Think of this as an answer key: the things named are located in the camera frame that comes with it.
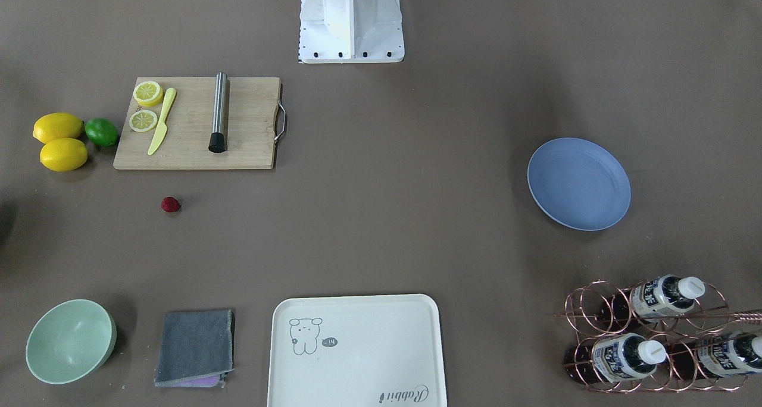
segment folded gray cloth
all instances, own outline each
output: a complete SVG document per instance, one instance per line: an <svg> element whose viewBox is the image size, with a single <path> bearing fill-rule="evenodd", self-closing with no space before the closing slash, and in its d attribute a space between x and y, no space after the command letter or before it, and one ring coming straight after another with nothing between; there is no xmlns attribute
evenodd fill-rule
<svg viewBox="0 0 762 407"><path fill-rule="evenodd" d="M167 313L155 385L210 387L223 382L233 370L232 328L232 309Z"/></svg>

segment lime slice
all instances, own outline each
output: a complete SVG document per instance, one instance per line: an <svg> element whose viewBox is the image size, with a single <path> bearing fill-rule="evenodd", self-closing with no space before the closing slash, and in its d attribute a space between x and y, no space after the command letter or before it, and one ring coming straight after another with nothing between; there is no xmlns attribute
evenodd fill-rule
<svg viewBox="0 0 762 407"><path fill-rule="evenodd" d="M133 98L144 107L152 107L161 102L164 91L157 82L142 82L135 86Z"/></svg>
<svg viewBox="0 0 762 407"><path fill-rule="evenodd" d="M148 132L156 127L158 117L150 109L141 109L130 116L130 128L136 132Z"/></svg>

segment bottle label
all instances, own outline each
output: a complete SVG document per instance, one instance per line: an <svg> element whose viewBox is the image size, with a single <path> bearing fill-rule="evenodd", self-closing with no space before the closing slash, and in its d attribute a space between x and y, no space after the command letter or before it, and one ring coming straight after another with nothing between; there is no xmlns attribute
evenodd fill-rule
<svg viewBox="0 0 762 407"><path fill-rule="evenodd" d="M697 355L702 365L707 367L713 374L724 377L725 375L743 375L762 372L741 360L735 351L735 343L729 341L733 337L738 337L741 331L733 331L724 336L710 337L699 342Z"/></svg>
<svg viewBox="0 0 762 407"><path fill-rule="evenodd" d="M672 304L664 296L664 280L673 276L668 274L650 282L643 283L632 289L629 302L632 310L645 321L649 318L673 317L688 312L689 309L680 309Z"/></svg>
<svg viewBox="0 0 762 407"><path fill-rule="evenodd" d="M624 334L608 337L593 345L593 366L609 382L639 380L648 376L648 374L634 371L624 359L624 342L632 336L633 334Z"/></svg>

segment lime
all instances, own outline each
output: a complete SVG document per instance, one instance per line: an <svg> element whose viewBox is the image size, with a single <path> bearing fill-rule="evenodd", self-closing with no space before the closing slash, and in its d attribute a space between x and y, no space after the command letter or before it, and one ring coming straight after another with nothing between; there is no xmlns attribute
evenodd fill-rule
<svg viewBox="0 0 762 407"><path fill-rule="evenodd" d="M67 112L54 112L40 117L32 132L43 144L59 138L76 138L82 135L82 120Z"/></svg>
<svg viewBox="0 0 762 407"><path fill-rule="evenodd" d="M101 147L112 146L119 139L117 128L104 118L93 118L85 123L85 135L93 144Z"/></svg>
<svg viewBox="0 0 762 407"><path fill-rule="evenodd" d="M150 109L141 109L130 116L130 128L136 132L147 132L156 126L158 117Z"/></svg>
<svg viewBox="0 0 762 407"><path fill-rule="evenodd" d="M144 107L153 107L160 103L163 97L164 91L157 82L142 82L133 90L133 98Z"/></svg>
<svg viewBox="0 0 762 407"><path fill-rule="evenodd" d="M54 139L40 150L40 163L51 171L73 171L88 160L88 149L78 139Z"/></svg>

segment white bottle cap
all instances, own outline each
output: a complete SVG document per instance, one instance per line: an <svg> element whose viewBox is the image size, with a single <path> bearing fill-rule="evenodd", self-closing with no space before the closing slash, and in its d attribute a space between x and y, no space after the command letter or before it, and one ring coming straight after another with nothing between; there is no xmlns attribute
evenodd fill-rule
<svg viewBox="0 0 762 407"><path fill-rule="evenodd" d="M661 343L655 340L646 340L638 345L638 355L646 364L659 364L667 359L667 351Z"/></svg>
<svg viewBox="0 0 762 407"><path fill-rule="evenodd" d="M677 290L687 299L697 299L704 295L704 283L695 276L684 277L677 282Z"/></svg>
<svg viewBox="0 0 762 407"><path fill-rule="evenodd" d="M753 350L757 356L762 356L762 337L757 336L751 339L751 350Z"/></svg>

